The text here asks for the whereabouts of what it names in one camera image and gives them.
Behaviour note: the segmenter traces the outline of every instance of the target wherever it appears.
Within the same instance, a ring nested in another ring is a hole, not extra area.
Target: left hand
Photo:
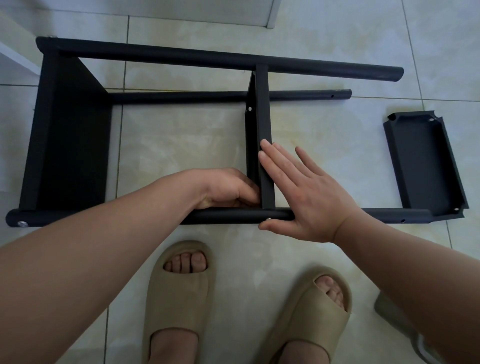
[[[258,206],[258,186],[236,168],[191,170],[192,178],[201,180],[205,189],[196,209],[207,207]]]

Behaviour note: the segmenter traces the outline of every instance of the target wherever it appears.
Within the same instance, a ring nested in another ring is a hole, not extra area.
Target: tile floor
[[[209,24],[78,12],[8,13],[37,35],[402,66],[397,83],[271,73],[271,89],[352,88],[347,101],[273,103],[272,135],[301,145],[361,206],[400,207],[382,122],[394,111],[443,116],[470,209],[448,223],[396,226],[480,259],[480,6],[474,0],[283,0],[276,27]],[[242,71],[85,60],[112,89],[244,90]],[[18,201],[38,78],[0,71],[0,210]],[[238,104],[128,106],[116,111],[122,195],[191,167],[245,171]],[[285,199],[277,191],[277,205]],[[25,230],[1,226],[6,243]],[[328,264],[349,281],[353,315],[334,363],[421,363],[406,338],[373,311],[378,289],[334,245],[299,242],[255,226],[181,226],[152,254],[61,363],[139,363],[152,267],[180,239],[199,239],[218,262],[201,363],[248,363],[295,278]]]

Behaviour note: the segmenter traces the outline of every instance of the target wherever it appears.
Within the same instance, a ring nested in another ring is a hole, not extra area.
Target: beige slide sandal
[[[346,311],[316,286],[315,280],[324,275],[332,277],[341,288]],[[277,363],[285,344],[293,340],[307,341],[322,347],[332,361],[351,311],[350,287],[340,273],[328,267],[308,271],[290,293],[255,363]]]
[[[207,269],[200,273],[173,273],[163,269],[173,256],[202,252]],[[150,357],[152,334],[165,328],[183,328],[199,337],[212,305],[215,265],[210,249],[201,242],[188,240],[173,244],[155,263],[148,284],[145,308],[142,363]]]

